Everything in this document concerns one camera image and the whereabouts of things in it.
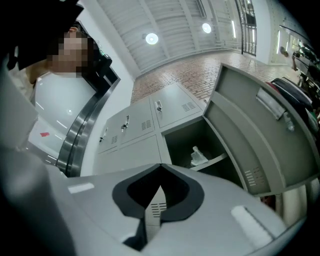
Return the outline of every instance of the ceiling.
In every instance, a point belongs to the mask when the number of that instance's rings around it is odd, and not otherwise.
[[[234,46],[234,0],[97,0],[141,74],[192,54]],[[203,23],[212,31],[205,33]],[[150,45],[149,33],[159,37]]]

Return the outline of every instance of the brick floor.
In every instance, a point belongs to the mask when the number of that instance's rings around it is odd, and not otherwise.
[[[211,95],[220,64],[241,69],[264,82],[287,77],[298,82],[298,74],[289,66],[265,65],[250,56],[232,51],[199,54],[158,67],[134,83],[131,103],[134,103],[172,83],[179,82],[199,100]]]

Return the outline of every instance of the door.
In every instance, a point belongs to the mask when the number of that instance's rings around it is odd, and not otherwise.
[[[115,148],[120,140],[121,126],[124,124],[125,114],[120,111],[114,116],[110,117],[105,124],[104,133],[102,134],[102,141],[98,147],[98,153]]]
[[[152,119],[149,97],[145,97],[137,103],[126,108],[124,123],[127,128],[121,133],[121,144],[132,141],[155,130]]]
[[[118,156],[120,170],[161,163],[155,135],[121,148]]]
[[[111,150],[111,152],[108,151],[98,154],[95,158],[92,174],[101,175],[119,171],[120,165],[118,154],[118,150]]]
[[[160,128],[201,111],[175,83],[153,93],[151,98]]]
[[[221,65],[204,118],[251,194],[283,193],[319,174],[319,153],[302,118],[280,93],[249,74]]]

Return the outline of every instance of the red sticker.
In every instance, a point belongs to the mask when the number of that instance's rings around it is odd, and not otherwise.
[[[50,133],[49,132],[40,132],[41,137],[46,137],[49,136]]]

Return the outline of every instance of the locker vent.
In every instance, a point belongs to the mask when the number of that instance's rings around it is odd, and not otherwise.
[[[183,104],[182,108],[184,111],[193,110],[196,106],[192,102],[188,102],[187,104]]]
[[[147,120],[141,124],[142,130],[148,129],[151,127],[151,120]]]
[[[165,202],[151,204],[152,216],[155,218],[160,218],[160,213],[165,211],[166,209],[167,203]]]
[[[116,136],[113,136],[112,139],[111,139],[111,144],[114,144],[118,141],[118,135]]]
[[[255,167],[253,171],[245,171],[244,174],[250,186],[256,186],[265,183],[264,176],[262,175],[258,166]]]

